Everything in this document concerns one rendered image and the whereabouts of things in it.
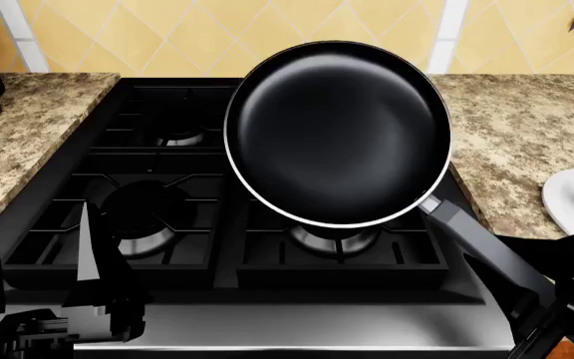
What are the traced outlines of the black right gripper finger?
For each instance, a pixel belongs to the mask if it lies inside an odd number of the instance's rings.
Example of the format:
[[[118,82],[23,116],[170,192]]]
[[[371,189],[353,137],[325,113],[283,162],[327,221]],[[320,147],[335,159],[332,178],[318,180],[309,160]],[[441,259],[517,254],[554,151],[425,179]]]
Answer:
[[[535,328],[539,316],[540,303],[537,293],[512,283],[467,253],[463,258],[497,302],[509,322],[513,337],[527,337]]]
[[[559,239],[496,237],[546,277],[574,277],[574,235]]]

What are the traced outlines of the black frying pan grey handle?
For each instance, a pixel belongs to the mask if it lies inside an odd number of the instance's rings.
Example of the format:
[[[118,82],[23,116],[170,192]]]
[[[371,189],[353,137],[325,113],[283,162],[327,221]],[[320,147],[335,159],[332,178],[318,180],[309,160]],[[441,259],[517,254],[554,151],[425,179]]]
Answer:
[[[434,196],[452,152],[449,112],[418,68],[378,47],[320,41],[254,68],[226,110],[231,168],[297,224],[377,226],[413,209],[512,283],[553,284],[459,206]]]

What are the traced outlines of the black cast iron stove grate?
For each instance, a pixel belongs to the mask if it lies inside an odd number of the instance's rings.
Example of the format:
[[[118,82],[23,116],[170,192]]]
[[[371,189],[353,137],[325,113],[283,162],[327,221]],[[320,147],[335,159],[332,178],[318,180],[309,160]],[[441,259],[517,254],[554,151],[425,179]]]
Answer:
[[[188,194],[195,220],[176,229],[175,242],[160,253],[126,260],[155,288],[209,286],[229,187],[222,122],[237,85],[120,80],[0,215],[6,280],[19,289],[64,288],[77,276],[84,203],[105,218],[102,203],[118,187],[157,180]],[[188,147],[154,144],[159,131],[180,128],[202,128],[204,139]]]
[[[363,229],[335,247],[307,247],[295,221],[258,200],[248,203],[243,250],[236,272],[249,288],[439,286],[448,265],[425,217],[414,209]]]

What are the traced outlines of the round steel gas burner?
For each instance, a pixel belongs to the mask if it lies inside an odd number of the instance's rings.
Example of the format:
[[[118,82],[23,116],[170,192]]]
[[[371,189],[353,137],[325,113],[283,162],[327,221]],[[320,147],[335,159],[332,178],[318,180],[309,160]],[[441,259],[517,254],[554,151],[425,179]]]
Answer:
[[[154,144],[159,147],[196,146],[204,139],[202,128],[180,128],[159,131],[154,137]]]
[[[288,229],[296,244],[318,256],[349,258],[372,247],[380,235],[377,226],[360,228],[327,228],[298,224]]]
[[[102,203],[106,224],[127,258],[143,258],[175,242],[176,229],[190,227],[196,217],[188,194],[157,180],[118,187]]]

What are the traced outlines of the black stainless gas stove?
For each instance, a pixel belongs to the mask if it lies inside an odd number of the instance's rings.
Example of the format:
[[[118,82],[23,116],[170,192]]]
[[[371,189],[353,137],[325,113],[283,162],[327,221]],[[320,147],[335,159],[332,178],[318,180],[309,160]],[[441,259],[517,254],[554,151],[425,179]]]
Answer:
[[[153,297],[143,335],[80,346],[77,358],[504,359],[511,349],[501,310],[425,215],[448,265],[439,286],[240,286],[236,268],[254,198],[230,169],[228,178],[210,285],[155,288],[135,273]],[[19,289],[5,278],[9,308],[57,309],[76,279],[62,289]]]

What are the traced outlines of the white round plate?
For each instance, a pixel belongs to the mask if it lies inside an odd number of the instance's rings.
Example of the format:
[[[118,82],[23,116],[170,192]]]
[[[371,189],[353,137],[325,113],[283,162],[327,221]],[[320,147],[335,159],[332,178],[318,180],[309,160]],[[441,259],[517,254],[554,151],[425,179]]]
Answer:
[[[552,220],[567,235],[574,235],[574,169],[561,171],[547,179],[541,196]]]

